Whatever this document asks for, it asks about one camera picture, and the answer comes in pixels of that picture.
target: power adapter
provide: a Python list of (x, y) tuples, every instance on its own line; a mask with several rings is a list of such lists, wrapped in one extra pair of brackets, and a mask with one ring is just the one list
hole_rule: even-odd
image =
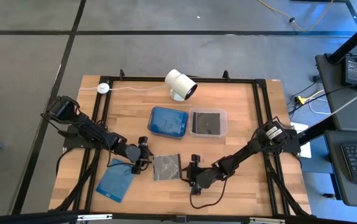
[(346, 56), (341, 61), (341, 85), (350, 86), (357, 90), (357, 61), (353, 57)]

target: clear plastic container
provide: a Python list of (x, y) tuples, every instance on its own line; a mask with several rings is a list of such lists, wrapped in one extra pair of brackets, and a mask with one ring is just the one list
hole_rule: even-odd
[(191, 108), (188, 130), (196, 137), (220, 138), (227, 134), (227, 112), (222, 109)]

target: black table leg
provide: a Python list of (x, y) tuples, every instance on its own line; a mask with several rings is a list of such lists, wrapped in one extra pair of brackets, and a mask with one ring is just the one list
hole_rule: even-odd
[(305, 130), (301, 134), (301, 137), (299, 137), (300, 145), (302, 146), (309, 141), (321, 136), (327, 130), (336, 130), (332, 116)]

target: black desk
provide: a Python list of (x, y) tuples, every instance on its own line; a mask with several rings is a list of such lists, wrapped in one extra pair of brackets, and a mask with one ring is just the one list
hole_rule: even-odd
[[(341, 65), (328, 63), (324, 55), (317, 55), (315, 60), (325, 92), (343, 87), (341, 85)], [(350, 89), (340, 90), (327, 95), (331, 112), (339, 109), (356, 96), (357, 92)], [(328, 119), (306, 130), (305, 136), (300, 138), (300, 143), (309, 142), (322, 135), (324, 130), (357, 131), (357, 100)]]
[(325, 131), (334, 175), (341, 199), (346, 205), (357, 206), (357, 184), (352, 183), (340, 144), (357, 142), (357, 133), (349, 131)]

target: wooden tabletop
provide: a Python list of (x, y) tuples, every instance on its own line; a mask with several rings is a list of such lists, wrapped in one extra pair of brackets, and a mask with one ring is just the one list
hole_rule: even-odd
[[(86, 75), (81, 88), (97, 86), (99, 76)], [(162, 82), (114, 82), (113, 88), (130, 86), (133, 88), (152, 88), (163, 85)], [(267, 90), (271, 103), (272, 116), (289, 124), (284, 92), (279, 80), (267, 80)], [(82, 112), (91, 116), (96, 98), (96, 90), (82, 90), (78, 102)], [(98, 119), (101, 118), (103, 100)], [(266, 121), (264, 102), (261, 101), (263, 121)], [(197, 138), (187, 130), (183, 139), (170, 139), (153, 135), (147, 124), (151, 109), (155, 106), (189, 111), (190, 108), (218, 108), (227, 112), (228, 133), (222, 138)], [(155, 155), (180, 154), (182, 167), (188, 166), (191, 154), (201, 156), (201, 167), (210, 167), (211, 163), (223, 156), (234, 154), (241, 149), (258, 127), (252, 85), (241, 83), (199, 83), (194, 95), (184, 102), (170, 98), (167, 86), (149, 91), (117, 90), (112, 92), (106, 124), (109, 131), (114, 131), (127, 138), (128, 143), (137, 143), (138, 137), (148, 136), (150, 150)], [(60, 170), (53, 190), (49, 208), (55, 208), (75, 186), (83, 149), (69, 152), (60, 163)], [(113, 156), (128, 162), (121, 156)], [(310, 213), (310, 206), (304, 186), (299, 161), (291, 154), (280, 155), (285, 185), (301, 207)], [(97, 170), (95, 188), (101, 180), (108, 163), (108, 152), (102, 150)], [(199, 196), (193, 196), (195, 206), (215, 202), (221, 194), (223, 182), (216, 181), (209, 189), (204, 189)], [(281, 196), (276, 188), (279, 212), (282, 213)], [(80, 208), (84, 207), (87, 185), (82, 191)], [(215, 206), (194, 209), (189, 202), (190, 187), (181, 180), (155, 182), (152, 168), (135, 175), (132, 184), (121, 203), (117, 203), (97, 192), (93, 192), (92, 212), (111, 213), (153, 213), (187, 215), (259, 215), (270, 216), (266, 171), (262, 154), (255, 154), (242, 162), (234, 176), (228, 179), (223, 199)]]

